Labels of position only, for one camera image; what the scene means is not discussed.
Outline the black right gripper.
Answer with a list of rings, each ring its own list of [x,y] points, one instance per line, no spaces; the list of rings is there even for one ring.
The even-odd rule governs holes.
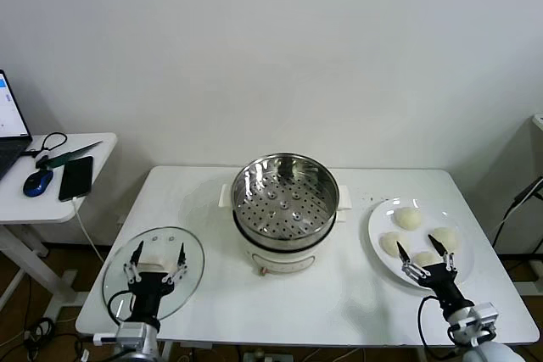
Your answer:
[[[433,235],[428,234],[428,239],[444,263],[421,268],[412,263],[406,250],[400,242],[397,242],[396,246],[402,262],[402,271],[412,280],[419,280],[420,286],[429,288],[434,292],[443,315],[453,315],[460,309],[473,307],[473,302],[463,297],[455,283],[457,272],[454,254],[449,253],[445,245]]]

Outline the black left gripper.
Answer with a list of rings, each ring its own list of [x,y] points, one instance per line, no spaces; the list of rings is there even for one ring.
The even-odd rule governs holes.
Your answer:
[[[128,289],[135,300],[131,315],[126,319],[129,322],[158,323],[160,301],[173,292],[176,285],[187,271],[187,257],[184,244],[181,245],[177,258],[176,268],[171,273],[138,271],[138,262],[143,251],[143,241],[133,251],[127,263],[123,265]]]

